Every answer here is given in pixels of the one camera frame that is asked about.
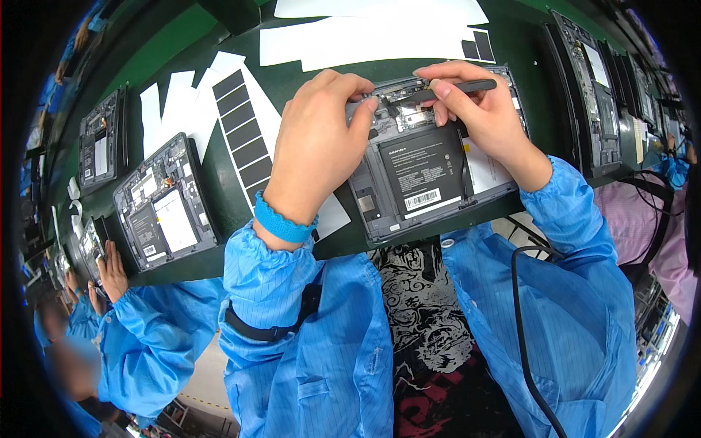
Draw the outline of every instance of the pocket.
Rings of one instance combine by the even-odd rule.
[[[315,395],[326,394],[329,392],[329,386],[326,384],[326,379],[320,376],[314,376],[313,381],[306,381],[297,386],[297,400],[306,399]]]

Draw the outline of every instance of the sheet of black pads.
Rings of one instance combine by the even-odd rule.
[[[261,135],[241,70],[212,87],[219,109],[219,122],[251,207],[255,194],[265,189],[273,168]]]

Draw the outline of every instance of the striped fabric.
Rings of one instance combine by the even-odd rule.
[[[522,193],[533,222],[566,255],[559,264],[519,257],[519,288],[533,378],[570,437],[605,437],[635,383],[630,284],[592,189],[551,158],[553,177]],[[470,330],[527,437],[554,436],[520,366],[510,258],[515,247],[488,224],[442,235],[443,260]],[[229,240],[219,344],[241,437],[390,437],[392,345],[377,270],[364,254],[315,261],[309,240],[271,252],[251,223]],[[259,328],[294,324],[304,285],[323,285],[318,313],[277,343],[225,323],[232,305]]]

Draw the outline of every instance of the pink clothing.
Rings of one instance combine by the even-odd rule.
[[[652,175],[645,175],[645,178],[650,182],[659,182]],[[643,190],[640,190],[640,194],[650,204],[662,209],[661,199]],[[684,209],[685,199],[686,184],[681,190],[674,192],[672,214]],[[611,237],[618,251],[618,264],[640,263],[647,253],[648,245],[655,234],[655,224],[659,223],[662,213],[647,205],[640,198],[635,186],[623,182],[613,182],[594,189],[594,203],[608,222]],[[665,239],[649,268],[650,272],[657,276],[674,310],[689,324],[697,278],[694,277],[693,271],[688,269],[684,214],[669,218]]]

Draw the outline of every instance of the barcode sticker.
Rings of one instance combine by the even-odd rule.
[[[440,200],[440,189],[433,189],[431,191],[426,191],[420,195],[413,196],[404,200],[404,204],[407,206],[407,211],[410,212],[423,205],[431,204]]]

